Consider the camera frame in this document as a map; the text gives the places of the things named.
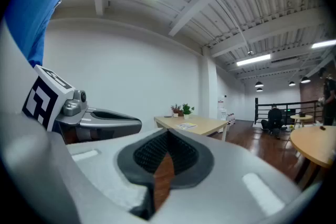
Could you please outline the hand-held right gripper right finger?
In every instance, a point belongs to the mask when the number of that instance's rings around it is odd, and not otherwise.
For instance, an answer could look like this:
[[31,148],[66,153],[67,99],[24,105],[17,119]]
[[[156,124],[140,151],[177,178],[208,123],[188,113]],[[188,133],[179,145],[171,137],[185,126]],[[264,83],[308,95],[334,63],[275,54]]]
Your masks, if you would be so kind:
[[[181,133],[208,147],[214,166],[197,186],[172,189],[152,223],[259,223],[268,215],[257,199],[271,206],[275,196],[286,206],[301,194],[291,179],[247,149],[188,131]],[[245,184],[244,176],[258,177],[273,196],[258,190],[259,184]]]

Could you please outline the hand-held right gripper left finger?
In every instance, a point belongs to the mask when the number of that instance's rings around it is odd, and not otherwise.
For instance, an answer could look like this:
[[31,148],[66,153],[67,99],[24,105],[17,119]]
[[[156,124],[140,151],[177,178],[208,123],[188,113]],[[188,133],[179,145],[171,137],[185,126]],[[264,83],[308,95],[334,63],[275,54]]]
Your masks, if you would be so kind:
[[168,223],[164,208],[140,216],[151,211],[149,189],[129,182],[117,163],[123,148],[157,131],[67,146],[66,184],[80,223]]

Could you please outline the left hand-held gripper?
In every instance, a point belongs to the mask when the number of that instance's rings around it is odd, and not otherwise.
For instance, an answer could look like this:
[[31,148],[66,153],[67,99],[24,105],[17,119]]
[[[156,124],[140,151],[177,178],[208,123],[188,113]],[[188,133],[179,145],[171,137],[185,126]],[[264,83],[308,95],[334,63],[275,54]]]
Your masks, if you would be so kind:
[[[138,118],[88,108],[85,91],[76,89],[40,65],[35,65],[34,71],[38,77],[23,105],[23,112],[48,132],[59,133],[67,144],[108,140],[141,131],[142,123]],[[82,120],[86,111],[96,119]]]

